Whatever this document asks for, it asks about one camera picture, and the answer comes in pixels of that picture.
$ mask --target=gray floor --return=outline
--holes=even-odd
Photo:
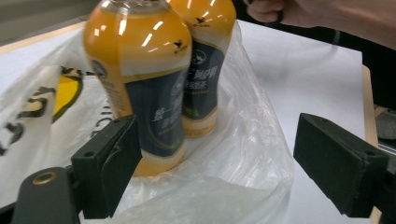
[[[0,46],[86,19],[99,0],[1,0]]]

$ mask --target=white plastic bag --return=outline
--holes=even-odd
[[[59,76],[59,66],[88,71],[74,70],[85,76],[82,92],[73,105],[51,125],[50,116],[15,119],[40,86],[56,88],[45,82]],[[33,83],[32,74],[37,71],[39,81]],[[29,82],[30,88],[0,98],[2,127],[21,123],[25,130],[12,144],[9,129],[0,132],[1,144],[7,149],[0,157],[0,169],[5,171],[0,181],[7,183],[0,189],[1,206],[16,200],[16,189],[29,174],[70,164],[71,155],[111,120],[105,92],[89,71],[79,34],[11,87]],[[30,126],[38,119],[35,122],[43,132]],[[28,132],[34,138],[24,139]],[[187,147],[186,160],[177,168],[155,177],[132,178],[112,219],[82,222],[265,223],[278,209],[291,187],[293,162],[274,111],[242,47],[237,24],[220,74],[219,123],[206,136],[188,139]]]

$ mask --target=white surface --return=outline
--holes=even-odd
[[[7,90],[29,67],[35,67],[50,52],[60,47],[79,30],[36,42],[32,45],[0,53],[0,94]]]
[[[239,22],[243,45],[292,153],[300,113],[329,119],[364,139],[361,53]],[[291,194],[270,223],[370,223],[339,214],[295,162]]]

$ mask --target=dark blue label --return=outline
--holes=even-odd
[[[184,141],[181,105],[187,71],[125,84],[137,115],[140,145],[153,155],[172,156]]]
[[[192,41],[183,99],[183,115],[187,118],[204,119],[218,105],[219,74],[224,57],[221,50]]]

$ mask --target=plastic bottle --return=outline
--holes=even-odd
[[[192,57],[183,99],[187,137],[199,137],[216,126],[218,82],[231,41],[235,8],[231,0],[166,0],[189,25]]]
[[[191,58],[186,23],[164,0],[102,1],[84,48],[116,118],[135,113],[143,159],[134,176],[157,175],[184,157],[183,87]]]

